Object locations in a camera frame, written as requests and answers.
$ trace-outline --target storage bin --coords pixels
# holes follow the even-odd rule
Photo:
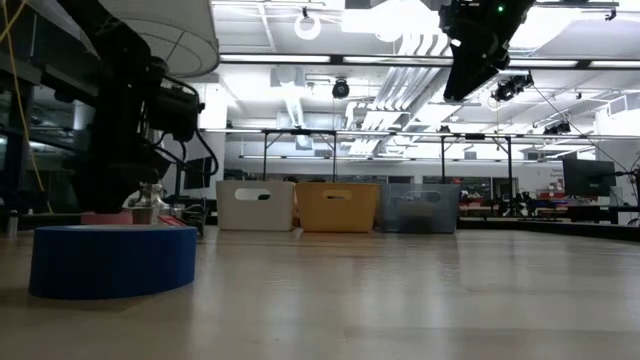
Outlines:
[[[302,183],[296,185],[300,225],[310,232],[369,232],[380,186]]]
[[[218,227],[221,230],[290,231],[293,229],[294,183],[218,181]]]
[[[460,185],[388,184],[381,190],[380,230],[402,233],[456,231]]]

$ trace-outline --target blue tape roll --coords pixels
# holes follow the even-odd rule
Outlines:
[[[29,293],[68,300],[154,294],[193,281],[193,227],[52,226],[36,229]]]

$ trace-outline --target white storage bin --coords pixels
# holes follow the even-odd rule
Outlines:
[[[218,181],[218,227],[221,230],[291,231],[294,183]]]

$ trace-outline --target floor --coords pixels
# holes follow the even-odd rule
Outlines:
[[[135,299],[27,295],[31,240],[0,240],[0,359],[640,357],[640,245],[218,232],[196,281]]]

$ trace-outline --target black robotic arm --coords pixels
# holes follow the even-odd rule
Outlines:
[[[98,0],[58,0],[85,32],[103,65],[87,154],[75,159],[72,185],[83,211],[116,213],[141,182],[157,183],[170,162],[145,138],[149,129],[189,141],[203,109],[198,94],[163,87],[167,64]]]

